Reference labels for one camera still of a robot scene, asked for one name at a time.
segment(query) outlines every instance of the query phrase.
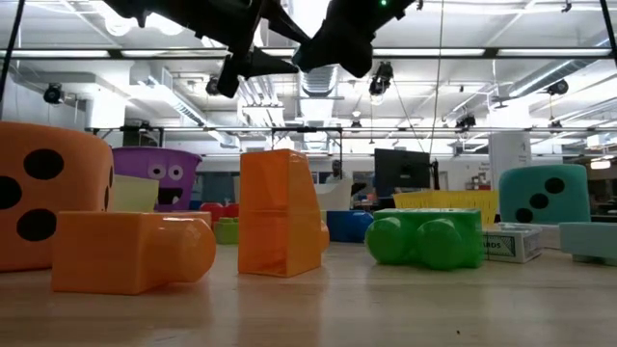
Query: desk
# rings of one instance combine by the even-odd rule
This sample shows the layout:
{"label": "desk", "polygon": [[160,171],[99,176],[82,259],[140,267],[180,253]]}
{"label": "desk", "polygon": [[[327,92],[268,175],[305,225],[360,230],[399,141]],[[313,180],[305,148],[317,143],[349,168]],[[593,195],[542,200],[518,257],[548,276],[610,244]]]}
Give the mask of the desk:
{"label": "desk", "polygon": [[453,273],[377,266],[333,244],[293,279],[237,276],[219,247],[195,285],[58,294],[49,272],[0,275],[0,346],[614,346],[617,269],[548,251]]}

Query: orange die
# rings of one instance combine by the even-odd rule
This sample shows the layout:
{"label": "orange die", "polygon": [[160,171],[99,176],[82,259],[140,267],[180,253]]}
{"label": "orange die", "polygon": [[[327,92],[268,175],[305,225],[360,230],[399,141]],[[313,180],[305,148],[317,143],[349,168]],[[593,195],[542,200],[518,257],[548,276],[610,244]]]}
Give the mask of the orange die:
{"label": "orange die", "polygon": [[0,271],[51,266],[60,211],[105,211],[112,151],[86,132],[0,121]]}

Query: green toy block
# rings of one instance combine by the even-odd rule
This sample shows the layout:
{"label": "green toy block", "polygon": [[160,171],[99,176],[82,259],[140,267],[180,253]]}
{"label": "green toy block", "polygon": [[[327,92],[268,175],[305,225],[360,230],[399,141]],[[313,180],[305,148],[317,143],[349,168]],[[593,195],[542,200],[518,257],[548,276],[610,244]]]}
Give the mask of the green toy block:
{"label": "green toy block", "polygon": [[374,217],[366,247],[380,264],[452,270],[478,268],[484,261],[480,210],[386,209]]}
{"label": "green toy block", "polygon": [[237,245],[239,238],[237,218],[221,218],[214,224],[214,236],[219,245]]}

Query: black dot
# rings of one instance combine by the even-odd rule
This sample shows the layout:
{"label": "black dot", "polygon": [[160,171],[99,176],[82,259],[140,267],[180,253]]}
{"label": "black dot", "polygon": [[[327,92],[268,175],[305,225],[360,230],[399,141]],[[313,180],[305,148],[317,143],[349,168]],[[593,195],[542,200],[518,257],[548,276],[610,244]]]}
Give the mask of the black dot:
{"label": "black dot", "polygon": [[530,223],[533,220],[533,213],[526,208],[519,208],[516,217],[520,223]]}
{"label": "black dot", "polygon": [[107,211],[108,205],[109,205],[109,188],[105,188],[105,211]]}
{"label": "black dot", "polygon": [[544,187],[551,194],[559,194],[566,188],[566,183],[561,178],[553,177],[547,179]]}
{"label": "black dot", "polygon": [[16,180],[0,176],[0,210],[11,208],[21,200],[21,187]]}
{"label": "black dot", "polygon": [[533,208],[543,209],[549,205],[549,198],[544,194],[534,194],[531,199],[529,199],[529,204]]}
{"label": "black dot", "polygon": [[17,234],[28,241],[42,241],[56,232],[56,215],[46,209],[34,209],[24,213],[17,221]]}
{"label": "black dot", "polygon": [[65,168],[65,160],[53,149],[37,149],[26,155],[23,168],[33,178],[51,179]]}

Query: monitor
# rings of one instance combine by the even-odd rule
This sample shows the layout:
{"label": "monitor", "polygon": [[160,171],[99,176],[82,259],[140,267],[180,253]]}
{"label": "monitor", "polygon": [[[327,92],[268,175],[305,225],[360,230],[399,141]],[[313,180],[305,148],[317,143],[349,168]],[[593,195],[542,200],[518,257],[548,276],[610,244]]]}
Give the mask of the monitor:
{"label": "monitor", "polygon": [[394,188],[431,188],[431,156],[426,152],[375,149],[375,190],[379,198]]}

